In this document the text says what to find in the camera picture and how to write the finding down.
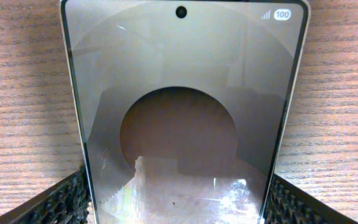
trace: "smartphone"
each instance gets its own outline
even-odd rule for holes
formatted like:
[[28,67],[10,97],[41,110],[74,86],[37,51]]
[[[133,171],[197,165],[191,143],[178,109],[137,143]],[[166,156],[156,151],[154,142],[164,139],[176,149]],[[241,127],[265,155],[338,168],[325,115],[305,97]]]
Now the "smartphone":
[[62,0],[97,223],[263,223],[304,0]]

